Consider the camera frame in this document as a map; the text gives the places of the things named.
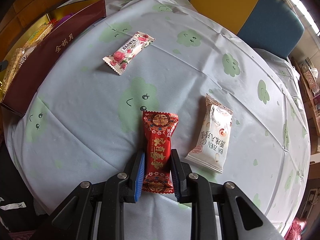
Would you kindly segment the white ba zhen snack pack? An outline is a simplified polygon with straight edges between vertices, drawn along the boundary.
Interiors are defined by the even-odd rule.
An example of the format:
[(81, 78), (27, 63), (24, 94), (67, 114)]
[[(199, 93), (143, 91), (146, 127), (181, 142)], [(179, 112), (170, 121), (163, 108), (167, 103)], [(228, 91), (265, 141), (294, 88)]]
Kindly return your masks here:
[(197, 144), (186, 159), (221, 174), (227, 157), (232, 118), (232, 110), (207, 94), (206, 114)]

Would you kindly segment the red wedding candy pack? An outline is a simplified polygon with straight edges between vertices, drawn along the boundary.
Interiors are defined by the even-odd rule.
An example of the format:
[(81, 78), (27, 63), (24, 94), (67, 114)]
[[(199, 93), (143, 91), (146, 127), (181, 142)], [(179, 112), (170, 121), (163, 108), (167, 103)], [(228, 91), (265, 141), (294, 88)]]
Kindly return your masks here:
[(171, 136), (178, 124), (178, 115), (144, 111), (143, 127), (147, 140), (145, 178), (142, 190), (151, 193), (174, 193), (170, 181)]

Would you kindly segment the pink rose candy pack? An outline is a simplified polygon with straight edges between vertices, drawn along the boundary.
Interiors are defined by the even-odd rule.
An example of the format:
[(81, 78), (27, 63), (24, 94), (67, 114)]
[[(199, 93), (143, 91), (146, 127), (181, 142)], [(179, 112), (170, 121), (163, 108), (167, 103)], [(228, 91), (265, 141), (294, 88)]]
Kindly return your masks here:
[(116, 52), (103, 57), (103, 61), (118, 75), (122, 75), (131, 60), (154, 41), (150, 35), (137, 31)]

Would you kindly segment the purple snack pouch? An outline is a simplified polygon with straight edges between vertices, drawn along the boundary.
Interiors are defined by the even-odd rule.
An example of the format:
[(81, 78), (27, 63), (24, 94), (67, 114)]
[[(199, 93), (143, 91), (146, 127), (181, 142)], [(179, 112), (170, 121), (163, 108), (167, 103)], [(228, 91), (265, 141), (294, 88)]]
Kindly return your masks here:
[(56, 21), (54, 23), (54, 27), (58, 27), (59, 25), (63, 24), (66, 20), (68, 20), (69, 18), (71, 18), (73, 15), (72, 14), (69, 14), (69, 15), (66, 15), (64, 16), (63, 18), (61, 18), (60, 20)]

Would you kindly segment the puffed rice bar pack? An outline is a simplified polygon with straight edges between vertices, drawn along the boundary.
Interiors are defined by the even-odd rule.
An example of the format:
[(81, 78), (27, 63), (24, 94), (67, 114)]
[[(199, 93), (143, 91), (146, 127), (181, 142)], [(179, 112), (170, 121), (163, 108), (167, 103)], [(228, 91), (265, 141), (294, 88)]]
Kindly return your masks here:
[(12, 83), (17, 71), (19, 70), (19, 62), (24, 55), (25, 50), (23, 48), (17, 48), (8, 64), (3, 81), (1, 83), (1, 100), (4, 98), (10, 84)]

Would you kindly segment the yellow green cracker pack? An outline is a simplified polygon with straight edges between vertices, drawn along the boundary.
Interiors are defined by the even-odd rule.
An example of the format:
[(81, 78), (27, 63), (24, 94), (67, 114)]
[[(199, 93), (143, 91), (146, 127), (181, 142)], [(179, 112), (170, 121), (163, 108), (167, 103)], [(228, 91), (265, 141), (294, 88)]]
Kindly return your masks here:
[(23, 49), (30, 48), (39, 44), (53, 29), (53, 23), (42, 24), (34, 33), (29, 37), (27, 42), (24, 44)]

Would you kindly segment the white green patterned tablecloth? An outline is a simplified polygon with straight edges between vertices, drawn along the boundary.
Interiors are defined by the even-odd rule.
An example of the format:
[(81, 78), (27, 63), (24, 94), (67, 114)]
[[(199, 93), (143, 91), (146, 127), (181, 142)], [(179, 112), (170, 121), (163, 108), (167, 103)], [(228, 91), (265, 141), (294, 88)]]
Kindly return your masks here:
[[(197, 143), (207, 94), (234, 115), (222, 174), (284, 235), (302, 202), (310, 137), (297, 72), (196, 12), (187, 0), (105, 0), (107, 16), (60, 56), (27, 114), (4, 112), (12, 162), (51, 213), (82, 181), (124, 169), (142, 136), (142, 109), (179, 117), (171, 145), (185, 157)], [(155, 39), (118, 75), (104, 61), (137, 31)]]

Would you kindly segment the wooden side desk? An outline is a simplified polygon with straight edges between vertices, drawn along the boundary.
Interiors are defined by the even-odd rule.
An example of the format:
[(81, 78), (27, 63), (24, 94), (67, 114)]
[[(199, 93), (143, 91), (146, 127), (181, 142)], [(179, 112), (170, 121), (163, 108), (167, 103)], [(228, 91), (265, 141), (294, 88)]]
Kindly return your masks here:
[(294, 57), (290, 57), (290, 61), (296, 71), (299, 73), (299, 87), (303, 99), (303, 105), (309, 126), (311, 155), (318, 153), (319, 143), (319, 113), (313, 101), (313, 92), (309, 88), (309, 84), (304, 77), (300, 67)]

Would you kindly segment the red gold gift box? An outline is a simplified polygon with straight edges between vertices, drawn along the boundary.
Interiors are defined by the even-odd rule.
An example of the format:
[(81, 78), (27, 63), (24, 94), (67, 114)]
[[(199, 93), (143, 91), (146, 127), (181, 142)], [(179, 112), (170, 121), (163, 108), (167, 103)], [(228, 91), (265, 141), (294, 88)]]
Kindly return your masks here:
[(1, 106), (24, 116), (35, 93), (60, 55), (91, 24), (106, 17), (105, 0), (83, 0), (54, 9), (32, 25), (7, 55), (10, 62), (15, 50), (23, 48), (29, 37), (44, 23), (55, 23), (66, 15), (73, 16), (52, 31), (37, 45), (24, 49), (17, 71)]

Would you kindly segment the tissue box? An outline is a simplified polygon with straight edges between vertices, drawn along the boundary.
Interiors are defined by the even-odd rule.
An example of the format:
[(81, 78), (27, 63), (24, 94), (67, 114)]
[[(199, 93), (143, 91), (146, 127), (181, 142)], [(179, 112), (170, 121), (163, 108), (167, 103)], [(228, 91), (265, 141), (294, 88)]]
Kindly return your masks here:
[(299, 64), (300, 70), (308, 83), (308, 87), (311, 89), (314, 95), (319, 92), (318, 69), (314, 67), (311, 60), (307, 57), (304, 61)]

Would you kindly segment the grey yellow blue sofa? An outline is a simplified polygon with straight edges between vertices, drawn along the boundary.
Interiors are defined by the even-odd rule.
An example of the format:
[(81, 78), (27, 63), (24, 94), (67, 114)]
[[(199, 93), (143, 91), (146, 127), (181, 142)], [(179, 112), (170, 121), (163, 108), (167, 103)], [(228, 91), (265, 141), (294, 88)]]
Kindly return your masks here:
[(304, 27), (284, 0), (190, 0), (202, 15), (230, 30), (252, 48), (289, 56)]

